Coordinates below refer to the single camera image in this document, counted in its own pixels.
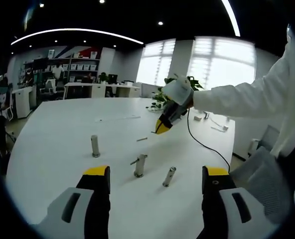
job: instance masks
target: small metal part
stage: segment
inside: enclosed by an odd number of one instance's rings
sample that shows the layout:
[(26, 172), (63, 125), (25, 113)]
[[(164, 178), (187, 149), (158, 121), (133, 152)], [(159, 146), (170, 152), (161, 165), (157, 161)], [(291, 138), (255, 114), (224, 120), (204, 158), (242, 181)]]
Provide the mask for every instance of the small metal part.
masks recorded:
[(92, 145), (92, 156), (97, 158), (100, 156), (99, 145), (98, 145), (98, 136), (91, 136), (91, 145)]
[(142, 141), (142, 140), (146, 140), (146, 139), (148, 139), (148, 137), (140, 138), (140, 139), (137, 140), (137, 142)]
[(167, 176), (166, 176), (164, 182), (162, 183), (163, 186), (165, 186), (165, 187), (169, 186), (169, 183), (172, 180), (175, 171), (176, 171), (176, 167), (170, 167), (170, 169), (167, 173)]
[(211, 127), (212, 129), (214, 129), (214, 130), (217, 130), (217, 131), (220, 131), (220, 132), (225, 132), (224, 130), (222, 130), (222, 129), (219, 129), (219, 128), (215, 128), (215, 127)]
[(205, 117), (204, 117), (204, 119), (208, 119), (208, 117), (209, 117), (209, 113), (208, 112), (205, 112)]
[(194, 120), (196, 120), (196, 121), (201, 121), (201, 117), (197, 117), (197, 116), (194, 116)]
[(131, 165), (136, 164), (136, 169), (133, 174), (137, 178), (143, 177), (144, 164), (146, 162), (146, 158), (147, 158), (146, 154), (140, 154), (140, 156), (137, 158), (137, 160), (131, 163)]

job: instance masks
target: hand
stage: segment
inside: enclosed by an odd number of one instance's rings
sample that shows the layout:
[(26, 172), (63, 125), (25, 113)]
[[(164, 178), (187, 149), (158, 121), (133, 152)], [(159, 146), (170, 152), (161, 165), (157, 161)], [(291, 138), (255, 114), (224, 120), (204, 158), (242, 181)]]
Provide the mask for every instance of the hand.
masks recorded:
[(192, 108), (194, 106), (194, 101), (193, 98), (191, 99), (191, 101), (188, 103), (187, 108)]

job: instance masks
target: black ceiling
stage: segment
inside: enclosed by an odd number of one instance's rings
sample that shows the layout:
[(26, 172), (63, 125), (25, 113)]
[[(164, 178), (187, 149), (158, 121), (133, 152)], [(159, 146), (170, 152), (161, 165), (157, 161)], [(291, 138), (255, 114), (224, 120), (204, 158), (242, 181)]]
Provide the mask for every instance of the black ceiling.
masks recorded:
[[(169, 39), (192, 39), (199, 35), (235, 37), (222, 0), (22, 0), (9, 3), (10, 38), (55, 28), (87, 28), (112, 32), (144, 44)], [(229, 0), (241, 38), (281, 55), (286, 43), (286, 23), (267, 0)], [(31, 19), (24, 31), (24, 19)], [(37, 35), (14, 44), (10, 51), (54, 45), (117, 45), (126, 50), (141, 47), (128, 40), (98, 33), (56, 32)]]

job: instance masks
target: ceiling light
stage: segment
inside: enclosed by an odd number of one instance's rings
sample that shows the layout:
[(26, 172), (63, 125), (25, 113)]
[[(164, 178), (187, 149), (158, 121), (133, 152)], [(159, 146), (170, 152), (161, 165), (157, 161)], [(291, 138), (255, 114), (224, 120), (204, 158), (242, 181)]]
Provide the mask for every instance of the ceiling light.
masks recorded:
[(39, 32), (30, 34), (30, 35), (24, 36), (22, 38), (19, 38), (18, 40), (13, 41), (11, 43), (11, 45), (14, 45), (15, 43), (17, 43), (17, 42), (19, 42), (21, 40), (24, 40), (24, 39), (26, 39), (28, 37), (32, 37), (32, 36), (36, 36), (36, 35), (43, 34), (43, 33), (48, 33), (48, 32), (55, 32), (55, 31), (87, 31), (87, 32), (93, 32), (93, 33), (101, 33), (101, 34), (106, 34), (106, 35), (110, 35), (110, 36), (116, 36), (116, 37), (123, 38), (123, 39), (129, 40), (129, 41), (133, 41), (133, 42), (136, 42), (138, 44), (143, 45), (143, 42), (134, 40), (134, 39), (129, 38), (129, 37), (126, 37), (126, 36), (122, 36), (122, 35), (118, 35), (118, 34), (106, 32), (106, 31), (98, 31), (98, 30), (83, 29), (83, 28), (60, 28), (60, 29), (52, 29), (52, 30), (39, 31)]
[(224, 4), (224, 7), (225, 7), (227, 13), (228, 13), (229, 19), (232, 22), (233, 29), (234, 29), (234, 32), (235, 32), (235, 36), (240, 37), (241, 36), (241, 33), (239, 32), (239, 28), (238, 28), (238, 25), (237, 25), (236, 17), (235, 17), (235, 14), (233, 12), (233, 9), (232, 9), (230, 3), (228, 2), (228, 0), (222, 0), (222, 2)]

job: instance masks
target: white sleeve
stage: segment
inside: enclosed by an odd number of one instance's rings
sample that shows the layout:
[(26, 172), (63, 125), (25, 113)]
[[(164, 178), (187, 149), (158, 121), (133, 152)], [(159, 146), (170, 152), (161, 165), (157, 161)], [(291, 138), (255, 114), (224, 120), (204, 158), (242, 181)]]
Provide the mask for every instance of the white sleeve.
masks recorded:
[(234, 117), (263, 118), (282, 112), (287, 101), (290, 73), (286, 56), (287, 50), (266, 76), (252, 84), (242, 83), (235, 87), (222, 86), (210, 91), (194, 92), (194, 107)]

